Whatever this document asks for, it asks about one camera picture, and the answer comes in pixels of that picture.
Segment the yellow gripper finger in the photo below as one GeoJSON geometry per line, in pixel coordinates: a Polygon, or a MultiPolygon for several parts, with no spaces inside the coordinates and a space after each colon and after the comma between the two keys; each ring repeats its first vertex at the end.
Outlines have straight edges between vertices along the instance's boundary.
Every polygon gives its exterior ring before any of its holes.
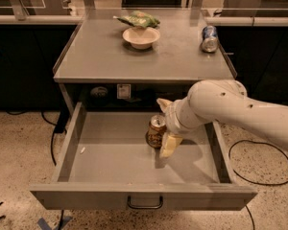
{"type": "Polygon", "coordinates": [[[160,158],[170,157],[175,149],[180,145],[183,138],[179,135],[171,134],[165,132],[162,136],[161,149],[160,149],[160,158]]]}
{"type": "Polygon", "coordinates": [[[161,111],[163,113],[166,112],[166,109],[170,106],[170,104],[172,103],[172,101],[166,100],[166,99],[161,99],[161,98],[157,98],[156,99],[157,104],[159,105],[161,111]]]}

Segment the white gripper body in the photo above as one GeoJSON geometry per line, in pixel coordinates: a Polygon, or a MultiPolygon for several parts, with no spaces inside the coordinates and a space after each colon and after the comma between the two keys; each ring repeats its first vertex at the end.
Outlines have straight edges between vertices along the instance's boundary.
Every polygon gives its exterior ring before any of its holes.
{"type": "Polygon", "coordinates": [[[196,127],[196,117],[188,100],[168,101],[164,113],[166,126],[174,134],[183,135],[196,127]]]}

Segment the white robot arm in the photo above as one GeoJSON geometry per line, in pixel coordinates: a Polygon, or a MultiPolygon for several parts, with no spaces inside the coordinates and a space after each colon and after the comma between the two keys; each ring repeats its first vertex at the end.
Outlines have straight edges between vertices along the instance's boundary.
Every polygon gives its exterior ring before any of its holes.
{"type": "Polygon", "coordinates": [[[166,124],[162,158],[171,156],[189,133],[210,122],[241,127],[288,151],[288,106],[249,98],[239,81],[201,80],[185,98],[157,103],[166,124]]]}

